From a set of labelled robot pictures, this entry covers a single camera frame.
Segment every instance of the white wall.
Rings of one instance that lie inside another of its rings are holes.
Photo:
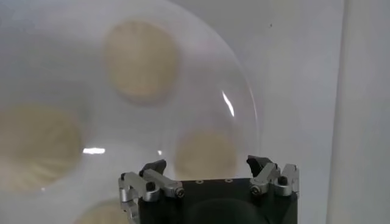
[[[171,0],[203,19],[247,69],[261,156],[301,170],[299,223],[324,224],[344,0]]]
[[[328,223],[389,223],[389,0],[347,0],[341,55]]]

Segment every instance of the white background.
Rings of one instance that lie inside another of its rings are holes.
[[[347,0],[329,224],[390,220],[390,1]]]

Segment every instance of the bolt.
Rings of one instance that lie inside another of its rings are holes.
[[[285,177],[285,176],[280,176],[280,177],[278,178],[278,184],[279,184],[279,185],[282,185],[282,186],[287,186],[287,185],[288,185],[288,179],[287,179],[287,177]]]
[[[261,190],[258,186],[252,186],[250,188],[250,193],[254,196],[257,196],[257,195],[260,195],[261,194]]]
[[[185,191],[184,191],[184,188],[182,188],[182,187],[176,189],[176,191],[175,191],[175,196],[178,198],[183,198],[184,194],[185,194]]]
[[[148,192],[156,190],[156,184],[154,182],[147,182],[146,183],[146,190]]]

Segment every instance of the petri dish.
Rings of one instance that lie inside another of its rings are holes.
[[[259,146],[252,94],[233,51],[202,20],[158,0],[5,4],[0,110],[36,102],[65,111],[79,121],[84,149],[72,172],[40,191],[1,192],[0,223],[74,223],[91,206],[118,196],[121,173],[158,159],[167,160],[165,174],[175,179],[178,142],[199,130],[234,144],[232,178],[250,176],[245,160]],[[179,50],[175,84],[147,105],[118,94],[107,77],[104,40],[127,20],[161,28]]]

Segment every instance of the silver metal arm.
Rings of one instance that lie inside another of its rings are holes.
[[[250,192],[253,195],[263,195],[268,192],[270,182],[280,176],[280,169],[274,163],[267,163],[261,172],[250,179]]]
[[[290,196],[293,192],[299,194],[299,169],[296,165],[286,164],[282,175],[274,181],[275,194]]]
[[[158,172],[148,169],[144,171],[144,178],[148,181],[153,181],[164,191],[165,196],[171,198],[182,198],[184,197],[183,184],[180,181],[174,181],[165,177]]]
[[[157,201],[160,188],[153,182],[148,182],[134,172],[124,173],[118,179],[121,208],[127,213],[130,222],[140,223],[138,199]]]

